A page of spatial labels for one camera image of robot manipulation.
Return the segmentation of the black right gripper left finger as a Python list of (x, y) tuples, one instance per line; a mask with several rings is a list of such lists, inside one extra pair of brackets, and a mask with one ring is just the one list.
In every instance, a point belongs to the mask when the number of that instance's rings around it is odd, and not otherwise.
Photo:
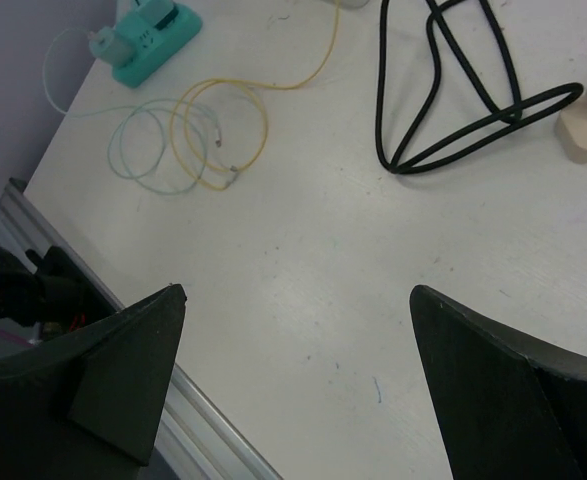
[(186, 310), (170, 285), (0, 359), (0, 479), (135, 479), (151, 458)]

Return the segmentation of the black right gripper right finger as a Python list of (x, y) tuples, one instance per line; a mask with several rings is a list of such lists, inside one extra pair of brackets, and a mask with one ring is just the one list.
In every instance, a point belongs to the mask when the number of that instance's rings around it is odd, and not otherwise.
[(587, 479), (587, 357), (425, 285), (414, 335), (456, 479)]

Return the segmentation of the teal triangular power socket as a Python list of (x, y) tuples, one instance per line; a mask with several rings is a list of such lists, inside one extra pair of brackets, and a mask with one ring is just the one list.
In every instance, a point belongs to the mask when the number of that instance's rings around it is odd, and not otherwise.
[(134, 46), (133, 58), (124, 66), (111, 66), (118, 83), (134, 89), (142, 85), (202, 29), (202, 18), (176, 1), (133, 1), (112, 26)]

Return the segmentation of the teal charger plug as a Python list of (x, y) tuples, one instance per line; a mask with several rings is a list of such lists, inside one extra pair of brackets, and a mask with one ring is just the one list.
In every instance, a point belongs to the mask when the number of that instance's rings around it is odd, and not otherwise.
[(119, 68), (134, 56), (134, 46), (111, 27), (103, 27), (89, 35), (89, 49), (92, 55), (105, 63)]

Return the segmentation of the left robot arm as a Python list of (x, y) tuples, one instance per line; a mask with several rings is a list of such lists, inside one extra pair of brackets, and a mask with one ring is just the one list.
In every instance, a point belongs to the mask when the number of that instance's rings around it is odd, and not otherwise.
[(118, 311), (62, 248), (53, 246), (43, 256), (29, 249), (26, 256), (34, 272), (0, 247), (0, 319), (22, 327), (55, 324), (65, 334)]

